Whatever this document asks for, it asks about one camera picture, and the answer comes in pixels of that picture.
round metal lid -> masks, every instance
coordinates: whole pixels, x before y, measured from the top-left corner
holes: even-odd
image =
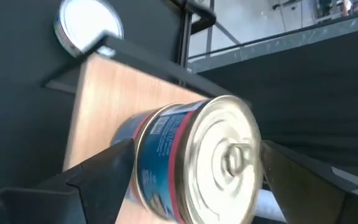
[[[211,100],[186,144],[185,203],[192,223],[250,223],[262,181],[260,133],[234,96]]]
[[[124,36],[117,12],[102,0],[65,0],[60,8],[60,22],[67,38],[81,52],[86,52],[103,31],[120,39]],[[105,46],[98,52],[114,55],[114,51]]]

wooden board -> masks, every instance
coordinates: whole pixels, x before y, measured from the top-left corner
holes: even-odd
[[[117,128],[140,111],[204,97],[93,55],[81,70],[63,170],[109,147]],[[127,200],[116,223],[165,223]]]

floor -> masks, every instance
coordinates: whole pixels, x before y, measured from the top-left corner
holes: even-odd
[[[278,10],[272,9],[273,5],[285,1],[287,0],[212,0],[212,4],[217,21],[238,44],[314,24],[314,0],[304,0]],[[211,0],[204,0],[202,4],[210,6]],[[236,44],[214,26],[211,49],[207,49],[207,36],[208,31],[204,30],[191,37],[189,56]]]

